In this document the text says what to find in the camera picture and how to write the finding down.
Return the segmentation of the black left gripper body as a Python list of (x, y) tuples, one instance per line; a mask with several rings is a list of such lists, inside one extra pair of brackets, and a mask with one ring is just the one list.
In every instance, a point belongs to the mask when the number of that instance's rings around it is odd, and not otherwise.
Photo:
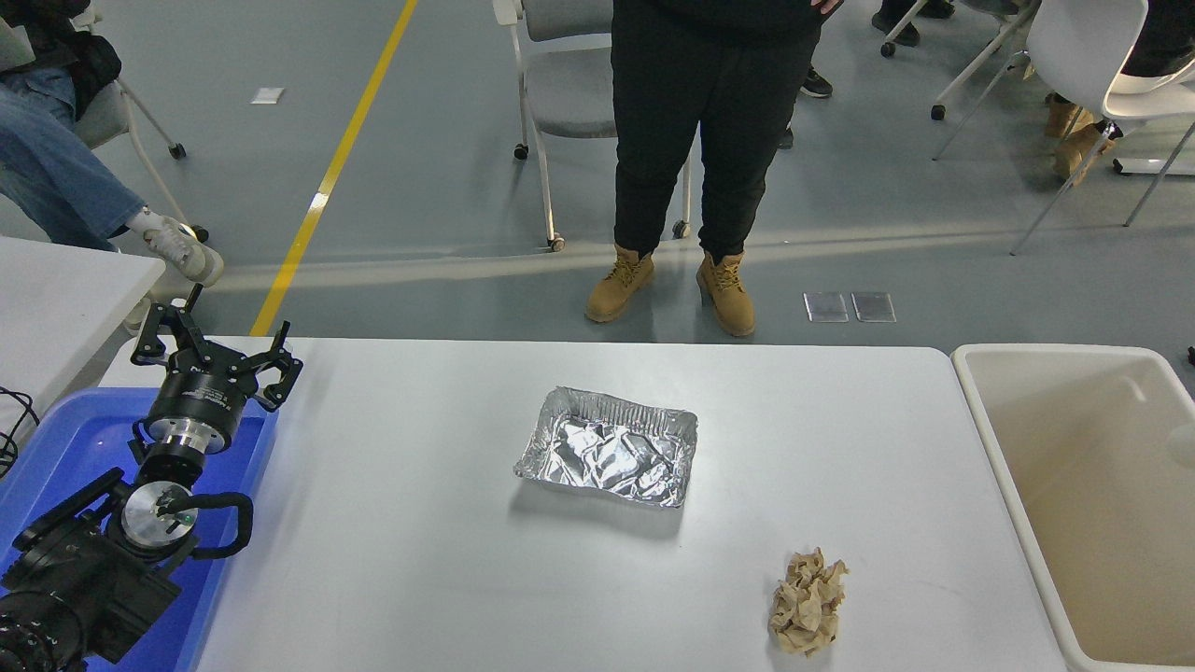
[(253, 385), (245, 377), (170, 365), (147, 415), (147, 428), (152, 435), (165, 435), (182, 422), (192, 421), (217, 435), (231, 435), (243, 421), (252, 395)]

